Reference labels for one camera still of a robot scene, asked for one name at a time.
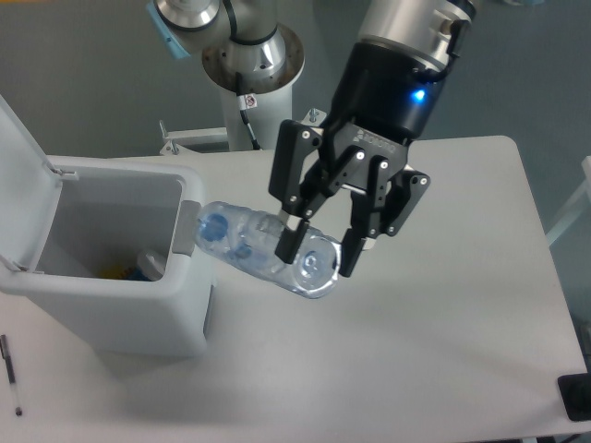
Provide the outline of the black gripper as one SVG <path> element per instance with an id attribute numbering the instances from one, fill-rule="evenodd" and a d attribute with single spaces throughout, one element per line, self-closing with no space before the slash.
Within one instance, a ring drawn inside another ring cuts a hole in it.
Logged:
<path id="1" fill-rule="evenodd" d="M 291 264 L 309 219 L 344 185 L 351 194 L 350 227 L 341 242 L 339 274 L 350 277 L 363 251 L 382 235 L 397 235 L 430 185 L 407 165 L 440 96 L 438 72 L 405 52 L 359 42 L 332 98 L 322 136 L 293 120 L 280 125 L 269 193 L 281 202 L 283 232 L 275 255 Z M 302 176 L 312 152 L 320 159 Z"/>

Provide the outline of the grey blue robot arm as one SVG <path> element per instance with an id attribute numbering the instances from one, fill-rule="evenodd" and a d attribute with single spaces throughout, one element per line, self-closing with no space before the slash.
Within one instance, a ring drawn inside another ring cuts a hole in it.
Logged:
<path id="1" fill-rule="evenodd" d="M 340 272 L 382 234 L 396 235 L 430 180 L 408 163 L 476 15 L 471 1 L 374 1 L 324 117 L 292 120 L 269 95 L 303 68 L 273 1 L 151 1 L 151 19 L 177 58 L 201 54 L 227 92 L 231 147 L 274 152 L 270 194 L 284 227 L 276 256 L 292 263 L 310 219 L 339 190 L 351 194 Z"/>

